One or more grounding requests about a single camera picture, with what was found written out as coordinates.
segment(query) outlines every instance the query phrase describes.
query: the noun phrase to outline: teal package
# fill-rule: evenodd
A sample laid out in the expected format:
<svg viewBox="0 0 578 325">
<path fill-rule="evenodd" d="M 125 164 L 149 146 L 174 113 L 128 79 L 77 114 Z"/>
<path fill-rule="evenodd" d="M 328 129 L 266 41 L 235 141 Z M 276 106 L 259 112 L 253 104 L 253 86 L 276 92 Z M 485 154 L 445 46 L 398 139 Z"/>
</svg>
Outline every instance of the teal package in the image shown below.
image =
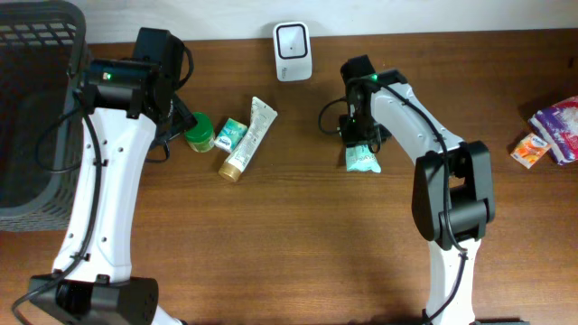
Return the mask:
<svg viewBox="0 0 578 325">
<path fill-rule="evenodd" d="M 227 123 L 225 123 L 225 126 L 223 126 L 223 129 L 220 130 L 217 139 L 215 139 L 215 145 L 218 148 L 231 153 L 233 150 L 235 150 L 235 147 L 246 133 L 246 125 L 243 125 L 230 118 L 227 120 Z"/>
<path fill-rule="evenodd" d="M 371 153 L 366 144 L 346 148 L 345 162 L 348 172 L 381 172 L 376 155 Z"/>
</svg>

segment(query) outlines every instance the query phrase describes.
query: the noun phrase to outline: wooden table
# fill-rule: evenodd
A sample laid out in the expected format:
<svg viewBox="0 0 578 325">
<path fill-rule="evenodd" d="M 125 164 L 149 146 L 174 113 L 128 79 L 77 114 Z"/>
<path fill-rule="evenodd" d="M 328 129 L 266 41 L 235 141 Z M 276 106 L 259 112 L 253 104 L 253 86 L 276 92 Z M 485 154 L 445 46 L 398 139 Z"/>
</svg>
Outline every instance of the wooden table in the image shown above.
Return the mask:
<svg viewBox="0 0 578 325">
<path fill-rule="evenodd" d="M 314 73 L 275 77 L 271 40 L 188 42 L 195 72 L 180 90 L 220 128 L 248 122 L 262 98 L 279 117 L 237 184 L 217 170 L 227 154 L 193 152 L 182 138 L 147 164 L 133 225 L 133 275 L 160 284 L 162 306 L 187 321 L 314 324 L 420 316 L 429 254 L 411 216 L 414 167 L 395 142 L 380 174 L 345 172 L 339 137 L 317 129 L 343 96 L 339 69 L 368 54 L 399 68 L 450 130 L 491 150 L 497 216 L 474 276 L 479 319 L 578 320 L 578 163 L 549 157 L 526 170 L 508 148 L 542 107 L 578 95 L 578 32 L 467 32 L 312 39 Z M 132 44 L 91 46 L 95 57 Z M 345 106 L 326 116 L 330 125 Z M 33 274 L 50 271 L 63 231 L 0 234 L 0 323 Z M 52 321 L 30 306 L 35 324 Z"/>
</svg>

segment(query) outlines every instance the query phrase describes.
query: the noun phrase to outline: plastic basket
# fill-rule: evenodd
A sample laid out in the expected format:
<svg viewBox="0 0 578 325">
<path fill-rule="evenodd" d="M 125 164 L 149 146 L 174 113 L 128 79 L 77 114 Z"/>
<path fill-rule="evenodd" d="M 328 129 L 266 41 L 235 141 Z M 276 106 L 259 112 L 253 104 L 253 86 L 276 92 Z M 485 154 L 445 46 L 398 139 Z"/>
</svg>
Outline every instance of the plastic basket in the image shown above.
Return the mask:
<svg viewBox="0 0 578 325">
<path fill-rule="evenodd" d="M 41 133 L 75 108 L 72 90 L 88 62 L 84 15 L 50 1 L 0 5 L 0 230 L 68 226 L 79 171 L 50 174 L 34 161 Z M 40 157 L 61 169 L 79 161 L 79 116 L 42 142 Z"/>
</svg>

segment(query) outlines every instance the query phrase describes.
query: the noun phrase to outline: white background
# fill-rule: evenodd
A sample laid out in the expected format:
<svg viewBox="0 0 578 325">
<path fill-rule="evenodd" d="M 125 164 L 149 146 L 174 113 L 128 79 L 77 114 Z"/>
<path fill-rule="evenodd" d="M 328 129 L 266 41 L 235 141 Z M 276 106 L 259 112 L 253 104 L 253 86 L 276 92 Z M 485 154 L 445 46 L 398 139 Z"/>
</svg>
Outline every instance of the white background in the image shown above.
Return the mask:
<svg viewBox="0 0 578 325">
<path fill-rule="evenodd" d="M 578 0 L 71 0 L 88 42 L 134 42 L 141 26 L 184 40 L 272 37 L 299 20 L 311 36 L 578 27 Z"/>
</svg>

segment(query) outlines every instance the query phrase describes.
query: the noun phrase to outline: orange packet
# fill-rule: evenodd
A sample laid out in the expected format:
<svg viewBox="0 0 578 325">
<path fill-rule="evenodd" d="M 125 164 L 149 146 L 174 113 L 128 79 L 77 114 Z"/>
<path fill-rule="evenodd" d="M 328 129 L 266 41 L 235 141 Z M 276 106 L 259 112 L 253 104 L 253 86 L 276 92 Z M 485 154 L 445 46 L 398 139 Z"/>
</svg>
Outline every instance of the orange packet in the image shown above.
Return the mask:
<svg viewBox="0 0 578 325">
<path fill-rule="evenodd" d="M 517 144 L 516 149 L 510 155 L 529 169 L 550 150 L 550 147 L 552 145 L 539 136 L 529 134 Z"/>
</svg>

